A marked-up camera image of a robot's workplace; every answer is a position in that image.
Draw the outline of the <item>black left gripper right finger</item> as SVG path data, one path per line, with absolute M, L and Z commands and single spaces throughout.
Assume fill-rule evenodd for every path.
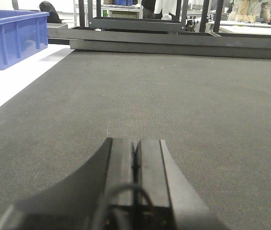
M 164 140 L 143 139 L 137 149 L 138 181 L 167 230 L 226 230 L 175 163 Z

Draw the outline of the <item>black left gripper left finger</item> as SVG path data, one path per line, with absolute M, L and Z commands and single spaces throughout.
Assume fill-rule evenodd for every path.
M 107 138 L 93 156 L 52 187 L 11 205 L 0 230 L 87 230 L 100 199 L 133 183 L 134 145 Z

